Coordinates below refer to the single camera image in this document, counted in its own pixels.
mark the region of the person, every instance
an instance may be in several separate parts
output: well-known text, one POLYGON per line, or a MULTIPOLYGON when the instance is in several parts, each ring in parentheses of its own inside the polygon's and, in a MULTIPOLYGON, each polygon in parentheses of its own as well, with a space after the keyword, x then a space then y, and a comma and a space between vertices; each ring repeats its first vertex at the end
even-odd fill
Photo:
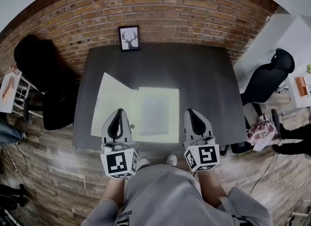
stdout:
POLYGON ((124 178, 110 178, 97 207, 82 226, 272 226, 268 210, 237 187, 227 195, 213 171, 194 177, 176 167, 150 165, 146 158, 124 191, 124 178))
POLYGON ((311 124, 302 126, 295 130, 287 130, 284 128, 283 124, 280 124, 281 139, 302 139, 298 143, 285 143, 282 145, 272 145, 273 150, 278 154, 284 155, 297 155, 306 154, 311 155, 311 124))
POLYGON ((29 196, 29 193, 23 184, 20 184, 19 188, 14 189, 7 185, 0 185, 0 208, 6 207, 7 204, 11 203, 11 200, 14 200, 22 207, 25 206, 28 199, 24 196, 29 196))
POLYGON ((16 128, 10 126, 5 121, 0 121, 0 145, 1 144, 15 144, 21 139, 27 138, 25 132, 21 132, 16 128))

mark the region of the person's arm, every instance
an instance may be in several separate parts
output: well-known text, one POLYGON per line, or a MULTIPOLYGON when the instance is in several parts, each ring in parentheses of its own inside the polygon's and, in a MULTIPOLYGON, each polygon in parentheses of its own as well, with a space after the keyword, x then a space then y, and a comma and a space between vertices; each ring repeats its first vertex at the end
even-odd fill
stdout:
POLYGON ((119 208, 124 205, 124 178, 110 178, 101 201, 81 224, 82 226, 113 226, 119 208))
POLYGON ((124 184, 125 178, 110 178, 100 203, 104 199, 111 199, 116 202, 119 208, 124 206, 124 184))
POLYGON ((213 171, 200 171, 198 177, 203 200, 217 208, 221 204, 219 198, 227 197, 217 176, 213 171))

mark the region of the framed picture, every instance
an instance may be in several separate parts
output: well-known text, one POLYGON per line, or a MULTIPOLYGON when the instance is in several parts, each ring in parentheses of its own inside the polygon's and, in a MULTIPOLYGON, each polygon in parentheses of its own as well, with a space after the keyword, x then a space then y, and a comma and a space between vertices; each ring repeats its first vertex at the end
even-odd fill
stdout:
POLYGON ((119 40, 122 52, 127 51, 138 51, 140 49, 139 45, 139 26, 120 26, 119 30, 119 40))

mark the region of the chair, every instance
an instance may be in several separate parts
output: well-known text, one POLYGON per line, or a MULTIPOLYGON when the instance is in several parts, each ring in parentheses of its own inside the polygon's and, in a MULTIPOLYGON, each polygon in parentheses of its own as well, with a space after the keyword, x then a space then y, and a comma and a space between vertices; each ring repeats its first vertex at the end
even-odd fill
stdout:
MULTIPOLYGON (((250 115, 251 113, 248 113, 248 115, 245 113, 246 129, 250 129, 255 125, 257 118, 262 115, 260 106, 257 103, 266 102, 294 69, 295 62, 292 55, 278 48, 270 64, 262 65, 255 70, 245 92, 241 94, 244 112, 253 113, 252 115, 250 115)), ((272 118, 279 132, 278 115, 275 109, 272 110, 272 118)), ((232 152, 235 154, 244 153, 253 148, 254 146, 248 142, 231 145, 232 152)), ((225 155, 227 149, 228 147, 226 147, 225 151, 221 151, 221 154, 225 155)))
POLYGON ((43 93, 43 105, 24 102, 24 119, 29 110, 43 111, 47 130, 54 130, 73 123, 78 89, 75 81, 66 76, 57 61, 57 52, 51 40, 39 40, 35 35, 24 37, 14 50, 17 68, 43 93))

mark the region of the wooden floor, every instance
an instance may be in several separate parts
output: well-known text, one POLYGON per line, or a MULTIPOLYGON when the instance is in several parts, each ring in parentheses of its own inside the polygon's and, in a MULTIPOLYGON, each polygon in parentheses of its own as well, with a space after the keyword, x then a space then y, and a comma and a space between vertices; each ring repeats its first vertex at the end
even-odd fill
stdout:
MULTIPOLYGON (((288 94, 283 96, 289 102, 288 94)), ((262 105, 264 111, 277 108, 282 112, 281 95, 274 94, 262 105)), ((39 119, 20 122, 10 116, 9 122, 28 132, 19 149, 26 156, 27 172, 18 169, 15 173, 12 157, 3 146, 0 158, 5 165, 5 174, 0 182, 11 187, 25 183, 31 194, 29 203, 18 207, 12 214, 24 226, 73 226, 79 225, 97 205, 107 183, 99 152, 76 151, 72 146, 72 127, 46 131, 39 119)), ((285 127, 293 129, 309 123, 309 112, 301 109, 284 119, 285 127)), ((25 161, 15 145, 10 145, 16 165, 26 169, 25 161)), ((162 153, 163 159, 169 153, 162 153)), ((284 225, 293 206, 311 183, 311 161, 300 156, 275 156, 270 147, 262 152, 241 155, 228 153, 215 169, 224 188, 240 186, 246 181, 260 177, 269 164, 274 162, 258 182, 252 196, 271 212, 275 225, 284 225)), ((180 166, 186 166, 179 155, 180 166)), ((250 193, 255 181, 245 183, 242 189, 250 193)))

